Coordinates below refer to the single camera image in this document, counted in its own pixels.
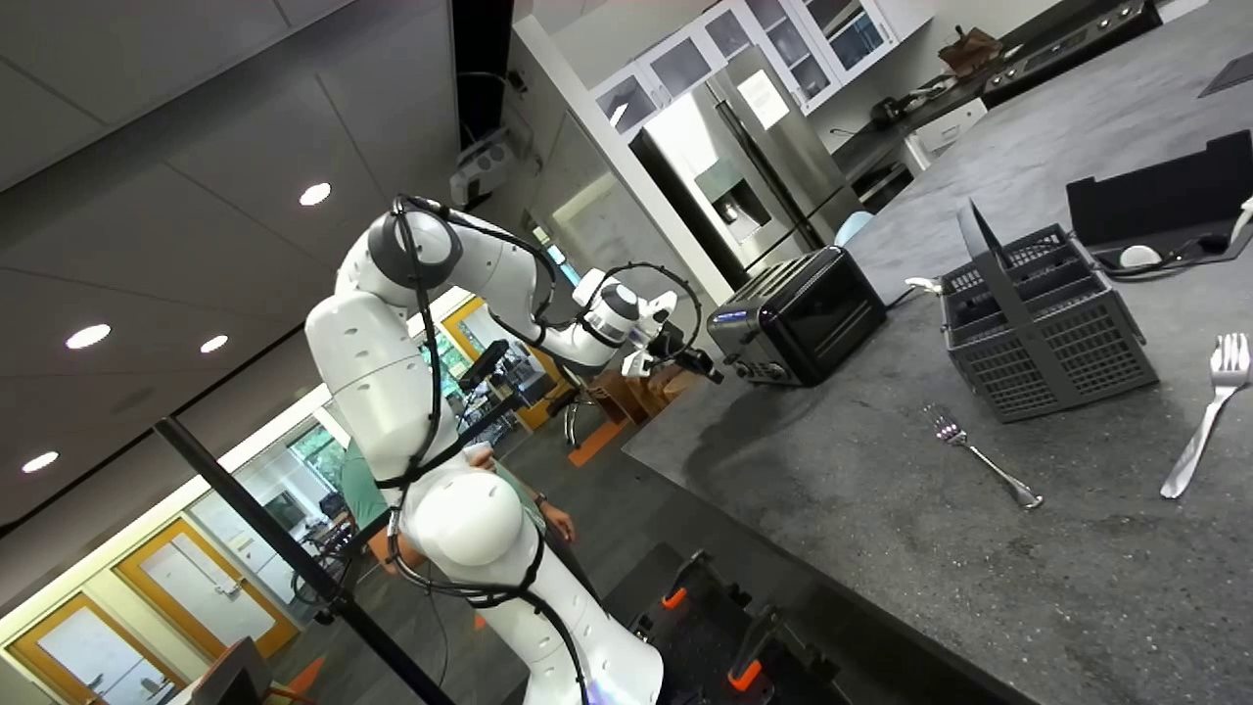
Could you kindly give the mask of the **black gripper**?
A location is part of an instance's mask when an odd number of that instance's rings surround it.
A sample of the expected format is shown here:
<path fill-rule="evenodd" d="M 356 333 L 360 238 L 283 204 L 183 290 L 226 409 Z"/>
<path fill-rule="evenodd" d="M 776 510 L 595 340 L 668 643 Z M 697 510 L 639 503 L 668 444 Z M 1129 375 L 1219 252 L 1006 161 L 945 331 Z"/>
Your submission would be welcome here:
<path fill-rule="evenodd" d="M 639 301 L 639 322 L 629 327 L 625 358 L 617 365 L 622 375 L 654 375 L 662 365 L 679 365 L 705 382 L 722 382 L 715 361 L 693 346 L 685 331 L 672 327 L 679 299 L 658 293 Z"/>

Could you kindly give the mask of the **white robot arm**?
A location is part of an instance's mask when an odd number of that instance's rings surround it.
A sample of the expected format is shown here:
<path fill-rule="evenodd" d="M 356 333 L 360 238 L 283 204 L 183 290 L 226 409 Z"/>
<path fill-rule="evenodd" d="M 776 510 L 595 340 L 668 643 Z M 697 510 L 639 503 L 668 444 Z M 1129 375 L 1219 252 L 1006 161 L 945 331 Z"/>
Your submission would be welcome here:
<path fill-rule="evenodd" d="M 442 409 L 435 327 L 424 327 L 425 340 L 411 339 L 449 288 L 570 375 L 650 375 L 662 365 L 715 375 L 699 331 L 680 333 L 679 293 L 643 299 L 617 266 L 589 271 L 570 290 L 574 313 L 552 322 L 562 273 L 534 242 L 425 198 L 397 198 L 304 313 L 309 358 L 393 504 L 393 528 L 512 651 L 528 673 L 523 705 L 662 705 L 662 651 L 574 580 L 496 469 L 467 459 L 471 430 Z"/>

